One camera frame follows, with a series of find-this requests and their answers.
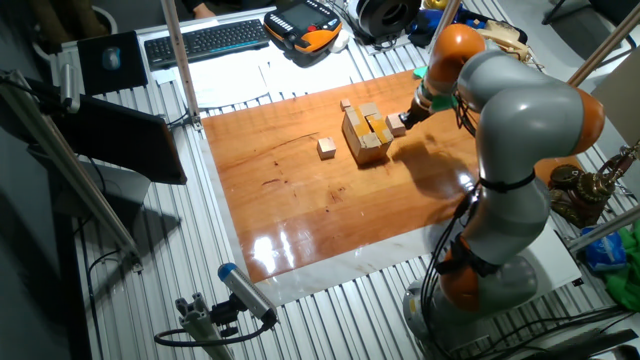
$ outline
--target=orange handheld controller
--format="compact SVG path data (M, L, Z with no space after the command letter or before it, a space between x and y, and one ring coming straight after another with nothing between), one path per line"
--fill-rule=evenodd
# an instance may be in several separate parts
M332 43L342 22L328 7L313 0L299 0L268 12L264 27L288 49L315 53Z

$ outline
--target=stacked wooden blocks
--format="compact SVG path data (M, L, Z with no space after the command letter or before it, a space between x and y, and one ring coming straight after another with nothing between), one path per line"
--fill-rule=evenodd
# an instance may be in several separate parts
M342 133L358 165L384 158L393 134L376 104L367 103L354 108L345 99L340 106L344 111Z

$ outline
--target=wooden block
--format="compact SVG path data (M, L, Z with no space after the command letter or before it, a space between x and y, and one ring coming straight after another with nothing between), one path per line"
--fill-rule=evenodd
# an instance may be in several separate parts
M332 159L336 156L336 144L333 142L333 138L318 140L318 155L321 160Z
M390 114L387 115L387 119L385 123L389 130L391 130L391 134L394 137L404 136L407 133L407 128L404 126L402 121L400 120L399 114Z
M351 102L349 102L349 99L340 100L340 109L342 109L342 111L344 111L344 109L348 107L351 107Z
M347 108L342 132L358 165L380 160L386 156L393 135L374 103L365 104L370 115L364 115L362 106Z

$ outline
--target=metal frame pole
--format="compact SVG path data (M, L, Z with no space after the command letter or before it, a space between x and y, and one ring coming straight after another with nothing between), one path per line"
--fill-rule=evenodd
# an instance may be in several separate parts
M200 123L200 110L198 108L196 92L193 88L193 81L191 80L189 61L187 59L187 51L185 50L184 41L182 39L182 31L180 31L180 20L178 20L176 3L174 0L160 0L160 2L162 3L164 19L167 22L167 28L169 29L169 37L171 38L173 53L176 55L178 70L180 71L180 78L182 79L182 88L184 89L184 93L187 98L189 116L192 119L193 125L197 129L200 129L202 128L202 124Z
M593 70L600 65L602 60L611 53L622 40L629 35L636 25L640 22L640 4L636 5L627 17L618 25L618 27L609 35L609 37L594 51L587 61L576 70L567 83L571 86L578 87L584 79L589 76Z
M440 23L438 23L438 27L436 28L436 32L433 33L433 39L431 40L430 48L433 49L433 45L438 40L438 36L444 28L451 25L453 19L456 17L456 13L458 12L458 8L460 8L460 3L462 0L449 0L447 3L447 7L444 8L444 12L442 13L442 18L440 19Z
M601 239L615 231L617 231L618 229L622 228L623 226L627 226L631 223L633 223L634 221L640 219L640 205L634 207L633 209L626 211L618 216L616 216L615 218L607 221L606 223L596 227L595 229L593 229L593 231L591 231L588 234L585 234L573 241L571 241L571 244L569 245L569 250L572 253L577 253L578 251L584 249L585 247L587 247L589 244L591 244L592 242Z
M29 88L27 81L17 71L11 73L8 78L18 85ZM56 124L49 116L40 112L32 95L8 84L0 84L0 95L7 100L27 130L51 157L62 175L69 181L80 198L87 204L93 216L100 221L100 224L105 227L118 246L139 258L140 254L131 234L91 180L89 174L80 165Z

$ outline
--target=white paper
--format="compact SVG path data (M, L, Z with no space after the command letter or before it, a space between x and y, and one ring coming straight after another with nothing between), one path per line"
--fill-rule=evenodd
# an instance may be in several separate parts
M273 56L265 74L267 86L272 93L317 93L351 84L349 64L351 59L346 51L329 54L319 63L301 68L284 57Z
M153 78L156 80L158 85L162 85L164 83L168 83L169 81L173 81L176 79L176 75L171 69L156 70L156 71L153 71L151 75L153 75Z
M223 107L267 94L260 64L267 58L258 51L244 51L189 64L191 79L200 108ZM172 68L186 104L180 71Z

